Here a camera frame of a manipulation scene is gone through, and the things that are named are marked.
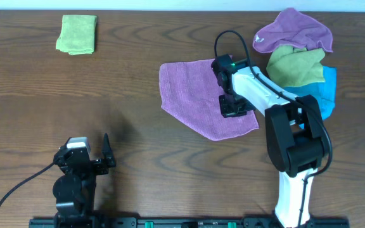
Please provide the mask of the purple microfiber cloth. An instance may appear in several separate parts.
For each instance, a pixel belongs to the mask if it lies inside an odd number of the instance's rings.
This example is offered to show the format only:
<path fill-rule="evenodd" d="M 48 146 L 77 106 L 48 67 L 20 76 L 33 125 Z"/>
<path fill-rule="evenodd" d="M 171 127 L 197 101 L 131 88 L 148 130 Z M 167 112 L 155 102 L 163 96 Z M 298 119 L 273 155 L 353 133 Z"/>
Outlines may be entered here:
<path fill-rule="evenodd" d="M 253 111 L 224 118 L 219 96 L 224 91 L 211 69 L 212 59 L 164 63 L 159 69 L 161 108 L 212 141 L 243 136 L 259 128 Z"/>

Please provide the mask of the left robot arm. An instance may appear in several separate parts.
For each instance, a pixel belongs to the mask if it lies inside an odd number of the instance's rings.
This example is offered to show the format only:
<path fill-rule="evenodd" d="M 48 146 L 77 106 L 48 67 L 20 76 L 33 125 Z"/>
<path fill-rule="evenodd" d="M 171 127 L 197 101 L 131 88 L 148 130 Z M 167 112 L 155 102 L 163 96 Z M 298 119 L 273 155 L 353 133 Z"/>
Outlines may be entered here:
<path fill-rule="evenodd" d="M 103 136 L 101 158 L 91 160 L 87 137 L 71 137 L 54 155 L 53 162 L 63 172 L 53 185 L 58 213 L 55 227 L 109 227 L 110 221 L 94 211 L 96 177 L 116 167 L 108 135 Z"/>

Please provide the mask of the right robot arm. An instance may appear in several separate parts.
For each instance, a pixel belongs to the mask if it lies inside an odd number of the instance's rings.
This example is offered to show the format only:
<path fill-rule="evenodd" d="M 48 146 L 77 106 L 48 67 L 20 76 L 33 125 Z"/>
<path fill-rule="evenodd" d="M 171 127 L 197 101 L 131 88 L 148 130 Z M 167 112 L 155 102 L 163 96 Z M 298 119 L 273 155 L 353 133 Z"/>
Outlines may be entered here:
<path fill-rule="evenodd" d="M 264 116 L 269 158 L 279 172 L 279 196 L 274 214 L 281 227 L 332 227 L 311 217 L 309 199 L 315 176 L 327 169 L 332 156 L 329 135 L 311 95 L 297 96 L 265 77 L 247 60 L 218 56 L 211 64 L 224 94 L 219 97 L 223 117 L 244 116 L 257 110 Z"/>

